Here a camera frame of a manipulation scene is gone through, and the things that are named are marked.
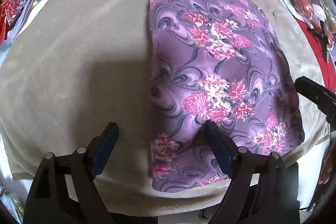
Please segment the purple floral garment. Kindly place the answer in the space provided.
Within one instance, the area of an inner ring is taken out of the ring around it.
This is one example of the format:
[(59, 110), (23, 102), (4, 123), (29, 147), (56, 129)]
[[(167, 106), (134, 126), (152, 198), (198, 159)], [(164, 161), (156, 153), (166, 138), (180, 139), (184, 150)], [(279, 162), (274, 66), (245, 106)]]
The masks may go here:
[(224, 180), (202, 132), (284, 155), (304, 140), (298, 94), (266, 14), (252, 0), (150, 0), (153, 188)]

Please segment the black scissors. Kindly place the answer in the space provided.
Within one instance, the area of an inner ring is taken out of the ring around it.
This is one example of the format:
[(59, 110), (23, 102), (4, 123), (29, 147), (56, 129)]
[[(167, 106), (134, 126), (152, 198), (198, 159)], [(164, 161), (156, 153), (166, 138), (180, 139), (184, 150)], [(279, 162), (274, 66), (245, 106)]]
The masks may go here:
[(318, 30), (309, 28), (309, 31), (319, 39), (321, 45), (322, 57), (328, 63), (329, 62), (329, 38), (327, 26), (323, 20), (320, 20), (320, 28)]

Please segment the doll in plastic bag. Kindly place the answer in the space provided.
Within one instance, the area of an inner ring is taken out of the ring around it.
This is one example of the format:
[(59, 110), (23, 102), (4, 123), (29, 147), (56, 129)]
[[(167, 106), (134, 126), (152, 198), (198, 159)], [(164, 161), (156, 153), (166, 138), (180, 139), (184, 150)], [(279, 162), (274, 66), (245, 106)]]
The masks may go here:
[(322, 23), (327, 32), (335, 34), (335, 2), (333, 0), (293, 0), (296, 11), (303, 21), (315, 30), (322, 30)]

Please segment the beige blanket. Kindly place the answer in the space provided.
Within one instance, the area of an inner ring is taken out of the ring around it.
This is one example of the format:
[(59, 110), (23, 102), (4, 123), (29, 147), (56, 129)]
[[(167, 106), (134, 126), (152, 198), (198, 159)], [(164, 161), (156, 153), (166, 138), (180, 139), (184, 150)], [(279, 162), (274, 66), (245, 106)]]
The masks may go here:
[[(298, 23), (278, 0), (264, 11), (294, 81), (323, 83)], [(186, 213), (216, 205), (228, 179), (180, 192), (153, 188), (150, 0), (48, 0), (13, 42), (1, 66), (1, 136), (16, 180), (31, 180), (48, 152), (87, 145), (109, 122), (120, 138), (98, 192), (108, 210), (136, 216)], [(303, 142), (282, 155), (291, 164), (329, 135), (326, 117), (298, 95)]]

